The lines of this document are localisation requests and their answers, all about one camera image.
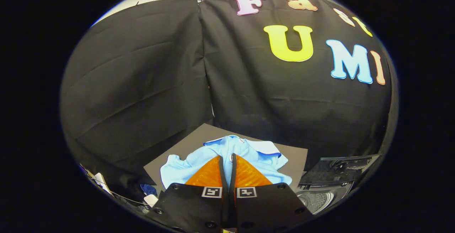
white wire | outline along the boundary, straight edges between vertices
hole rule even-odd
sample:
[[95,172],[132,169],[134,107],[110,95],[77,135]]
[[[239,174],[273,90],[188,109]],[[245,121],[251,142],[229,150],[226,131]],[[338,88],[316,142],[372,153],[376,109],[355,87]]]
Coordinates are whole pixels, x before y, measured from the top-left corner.
[[[95,181],[97,181],[97,182],[99,182],[99,183],[106,184],[106,183],[104,183],[104,182],[102,182],[102,181],[98,181],[98,180],[96,180],[96,179],[93,179],[93,180],[95,180]],[[119,194],[115,193],[114,191],[111,191],[111,190],[109,190],[109,191],[112,192],[112,193],[114,193],[114,194],[116,194],[116,195],[119,196],[119,197],[122,197],[122,196],[120,196]],[[141,204],[141,205],[148,205],[148,206],[151,207],[151,205],[149,205],[149,204],[144,204],[144,203],[141,203],[141,202],[138,202],[138,201],[134,201],[134,200],[131,200],[131,199],[128,199],[128,200],[129,200],[129,201],[132,201],[132,202],[136,202],[136,203]]]

orange letter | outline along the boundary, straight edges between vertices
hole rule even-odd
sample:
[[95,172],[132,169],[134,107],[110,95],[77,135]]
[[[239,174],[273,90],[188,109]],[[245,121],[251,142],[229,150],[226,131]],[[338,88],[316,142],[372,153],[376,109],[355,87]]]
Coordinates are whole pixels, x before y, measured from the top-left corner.
[[316,11],[317,7],[312,5],[309,0],[289,0],[288,5],[294,9],[308,9],[311,11]]
[[374,61],[376,62],[376,69],[378,71],[378,76],[376,77],[376,81],[381,84],[385,85],[384,73],[382,73],[382,64],[381,64],[381,57],[378,53],[374,51],[370,51],[370,53],[374,57]]

colorful foam letter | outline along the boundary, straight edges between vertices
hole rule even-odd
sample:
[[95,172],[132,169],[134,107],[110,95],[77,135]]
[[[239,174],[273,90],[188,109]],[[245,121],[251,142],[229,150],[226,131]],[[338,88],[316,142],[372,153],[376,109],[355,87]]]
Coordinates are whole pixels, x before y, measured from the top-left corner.
[[288,5],[294,9],[308,9],[311,11],[317,10],[317,7],[315,7],[309,0],[289,0]]
[[285,61],[304,61],[310,59],[313,55],[310,36],[312,29],[307,26],[294,26],[293,29],[300,34],[300,40],[302,41],[302,49],[300,51],[289,50],[286,41],[286,31],[288,31],[286,26],[269,25],[264,27],[264,31],[268,33],[272,53]]
[[376,69],[378,71],[378,76],[376,77],[376,81],[381,84],[385,85],[385,78],[384,78],[384,73],[382,72],[382,63],[381,63],[381,57],[378,53],[375,51],[370,51],[370,53],[374,57],[374,62],[376,63]]
[[343,71],[343,64],[346,67],[349,77],[355,78],[357,69],[359,74],[357,79],[360,82],[371,84],[373,79],[370,74],[367,50],[361,45],[354,46],[354,52],[351,55],[342,42],[339,40],[327,40],[325,43],[332,49],[334,70],[330,73],[334,78],[346,78]]
[[262,6],[261,0],[237,0],[239,5],[239,11],[237,12],[238,16],[250,15],[252,13],[258,13],[257,8],[253,8],[252,5]]
[[348,17],[345,13],[341,12],[340,10],[338,10],[338,9],[336,9],[336,8],[334,8],[333,10],[334,10],[336,13],[338,13],[338,15],[340,16],[341,19],[343,19],[343,21],[345,21],[347,24],[350,24],[350,25],[352,25],[353,27],[355,27],[354,22],[351,21],[351,19],[349,19],[349,17]]
[[357,21],[360,25],[360,27],[362,27],[362,29],[365,31],[366,34],[368,34],[370,37],[372,37],[373,35],[371,34],[371,32],[369,32],[367,30],[367,27],[365,26],[364,23],[362,23],[357,17],[353,17],[352,19],[354,19],[355,21]]

white object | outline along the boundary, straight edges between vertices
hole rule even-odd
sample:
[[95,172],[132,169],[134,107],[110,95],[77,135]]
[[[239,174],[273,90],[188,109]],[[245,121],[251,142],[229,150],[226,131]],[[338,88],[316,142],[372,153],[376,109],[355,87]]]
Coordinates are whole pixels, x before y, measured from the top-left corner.
[[153,207],[156,204],[156,201],[158,201],[158,198],[155,195],[150,194],[150,195],[144,197],[144,200],[145,200],[145,202],[147,202],[147,204],[149,204],[151,207]]
[[113,196],[112,192],[107,187],[106,181],[104,180],[104,177],[101,173],[95,174],[94,179],[96,180],[96,183],[101,186],[101,188],[103,188],[105,191],[107,191],[107,193]]

wrinkled fabric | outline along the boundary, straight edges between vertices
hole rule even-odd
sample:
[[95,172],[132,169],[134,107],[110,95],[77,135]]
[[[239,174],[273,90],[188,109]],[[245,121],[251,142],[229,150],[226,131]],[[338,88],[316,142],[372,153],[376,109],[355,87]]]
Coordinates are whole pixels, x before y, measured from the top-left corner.
[[271,183],[291,184],[291,177],[277,171],[288,159],[271,141],[249,141],[231,135],[205,142],[203,147],[189,154],[186,160],[180,160],[177,155],[169,155],[166,164],[161,167],[164,188],[168,188],[172,183],[186,183],[203,165],[218,155],[223,157],[224,177],[229,187],[232,176],[230,157],[233,153],[247,160]]
[[153,186],[150,186],[148,184],[141,184],[141,189],[143,192],[148,196],[148,195],[157,195],[156,194],[156,189]]
[[124,204],[127,205],[128,208],[130,208],[131,210],[133,211],[136,211],[136,212],[143,212],[145,214],[147,214],[149,212],[149,210],[147,209],[147,207],[145,206],[142,206],[142,205],[133,205],[131,204],[130,202],[128,202],[124,197],[118,197],[118,199],[120,199]]

